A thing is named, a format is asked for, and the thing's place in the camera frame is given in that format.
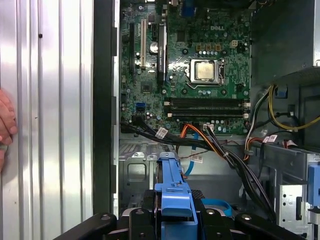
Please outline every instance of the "ribbed metal panel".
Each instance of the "ribbed metal panel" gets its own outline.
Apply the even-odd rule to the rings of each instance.
[[[0,179],[0,240],[51,240],[90,217],[93,1],[0,0],[0,84],[18,134]]]

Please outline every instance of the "pcie slot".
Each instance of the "pcie slot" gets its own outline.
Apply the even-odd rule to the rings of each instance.
[[[129,71],[133,73],[135,70],[135,24],[129,25]]]
[[[194,108],[194,107],[210,107],[210,108],[238,108],[244,104],[242,99],[230,98],[173,98],[164,99],[165,106],[173,108]]]
[[[170,109],[167,112],[168,118],[243,118],[244,113],[239,109]]]
[[[162,86],[167,77],[167,26],[165,23],[159,24],[158,33],[158,64],[157,64],[157,83]]]
[[[141,19],[141,52],[140,60],[141,67],[146,67],[146,52],[147,52],[147,20]]]

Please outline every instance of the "human hand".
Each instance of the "human hand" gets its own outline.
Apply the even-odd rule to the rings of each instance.
[[[0,142],[4,145],[12,144],[11,135],[18,132],[15,121],[14,106],[0,89]],[[0,149],[0,172],[5,162],[5,150]]]

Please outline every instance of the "ram slot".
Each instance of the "ram slot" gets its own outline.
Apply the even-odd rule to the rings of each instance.
[[[168,118],[243,118],[244,112],[239,109],[170,109],[167,111]]]
[[[167,97],[164,99],[164,105],[173,108],[239,108],[243,104],[244,101],[242,99],[232,98]]]
[[[129,70],[130,73],[135,71],[135,24],[129,25]]]
[[[146,52],[147,52],[147,20],[141,19],[141,68],[146,67]]]

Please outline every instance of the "sata port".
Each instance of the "sata port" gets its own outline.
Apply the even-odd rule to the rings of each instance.
[[[135,109],[137,112],[144,112],[146,110],[146,104],[143,102],[138,102],[135,104]]]

